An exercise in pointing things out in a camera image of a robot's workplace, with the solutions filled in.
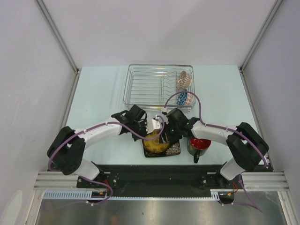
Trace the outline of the black floral square plate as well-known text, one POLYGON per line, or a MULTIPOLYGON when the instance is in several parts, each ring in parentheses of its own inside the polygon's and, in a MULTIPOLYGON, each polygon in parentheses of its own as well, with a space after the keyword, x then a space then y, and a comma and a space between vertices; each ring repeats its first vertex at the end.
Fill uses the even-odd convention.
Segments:
POLYGON ((146 158, 159 158, 159 157, 170 157, 170 156, 176 156, 181 153, 180 150, 180 142, 175 141, 175 142, 170 142, 170 147, 161 152, 161 153, 150 153, 148 152, 144 146, 143 146, 143 152, 146 158))

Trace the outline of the blue rim red pattern bowl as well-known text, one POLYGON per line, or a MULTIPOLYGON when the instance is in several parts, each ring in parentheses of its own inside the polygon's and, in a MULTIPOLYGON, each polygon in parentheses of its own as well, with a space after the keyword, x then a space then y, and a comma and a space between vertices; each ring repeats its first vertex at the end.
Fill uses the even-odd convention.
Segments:
POLYGON ((188 105, 192 105, 193 102, 193 96, 190 93, 187 93, 187 89, 183 89, 183 92, 178 94, 177 96, 177 105, 182 106, 188 106, 188 105))

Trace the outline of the brown white patterned bowl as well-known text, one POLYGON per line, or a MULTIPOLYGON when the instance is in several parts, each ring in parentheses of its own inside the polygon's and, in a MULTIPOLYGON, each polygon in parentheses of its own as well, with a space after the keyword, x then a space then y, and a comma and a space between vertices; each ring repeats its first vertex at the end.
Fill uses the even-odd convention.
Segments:
POLYGON ((182 71, 177 78, 176 87, 179 90, 187 89, 192 83, 191 75, 186 71, 182 71))

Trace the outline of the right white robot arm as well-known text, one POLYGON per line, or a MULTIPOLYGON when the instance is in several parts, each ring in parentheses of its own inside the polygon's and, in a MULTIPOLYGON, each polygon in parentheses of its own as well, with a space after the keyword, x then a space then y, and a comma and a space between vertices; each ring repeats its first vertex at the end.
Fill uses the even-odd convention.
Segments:
POLYGON ((232 158, 221 167, 216 176, 216 182, 221 188, 229 187, 239 174, 252 172, 260 161, 267 166, 264 156, 269 151, 269 146, 248 123, 222 127, 204 123, 200 118, 188 119, 178 108, 164 108, 162 113, 167 117, 165 132, 169 141, 183 137, 206 139, 229 148, 232 158))

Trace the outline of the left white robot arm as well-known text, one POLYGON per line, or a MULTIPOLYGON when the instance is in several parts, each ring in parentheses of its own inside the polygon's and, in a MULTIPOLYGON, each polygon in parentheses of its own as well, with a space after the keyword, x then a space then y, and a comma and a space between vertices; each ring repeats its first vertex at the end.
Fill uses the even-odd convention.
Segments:
POLYGON ((48 169, 51 170, 51 165, 54 165, 54 171, 84 177, 97 188, 103 184, 104 178, 96 164, 83 158, 85 150, 109 137, 128 132, 136 141, 146 137, 146 126, 147 113, 133 105, 130 110, 115 113, 106 121, 89 128, 74 130, 69 126, 63 127, 47 151, 48 169))

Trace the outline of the dark mug red interior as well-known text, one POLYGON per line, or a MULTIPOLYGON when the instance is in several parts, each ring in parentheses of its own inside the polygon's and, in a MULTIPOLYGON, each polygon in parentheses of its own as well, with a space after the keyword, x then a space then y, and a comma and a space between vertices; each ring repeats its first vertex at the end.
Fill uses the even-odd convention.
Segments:
POLYGON ((199 158, 205 154, 210 145, 211 140, 208 139, 188 138, 187 150, 193 156, 194 163, 198 163, 199 158))

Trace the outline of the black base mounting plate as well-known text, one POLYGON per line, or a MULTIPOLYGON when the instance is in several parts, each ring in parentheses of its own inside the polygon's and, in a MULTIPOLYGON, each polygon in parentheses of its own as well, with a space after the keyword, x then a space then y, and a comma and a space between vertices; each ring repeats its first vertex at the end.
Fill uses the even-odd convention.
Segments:
POLYGON ((101 165, 96 180, 113 189, 114 197, 201 198, 212 189, 238 184, 215 176, 220 165, 101 165))

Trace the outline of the aluminium frame rail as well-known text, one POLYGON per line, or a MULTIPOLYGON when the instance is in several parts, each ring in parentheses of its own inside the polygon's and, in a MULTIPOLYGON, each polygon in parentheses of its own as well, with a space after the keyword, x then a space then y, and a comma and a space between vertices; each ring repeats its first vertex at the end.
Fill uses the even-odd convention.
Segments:
MULTIPOLYGON (((242 175, 243 186, 249 191, 287 191, 283 172, 246 172, 242 175)), ((128 185, 144 185, 155 187, 187 187, 201 189, 241 189, 239 178, 232 181, 218 182, 214 173, 154 173, 154 172, 105 172, 104 182, 113 189, 122 189, 128 185)), ((65 176, 59 172, 40 172, 34 184, 34 189, 99 189, 103 188, 100 181, 90 182, 77 175, 65 176)))

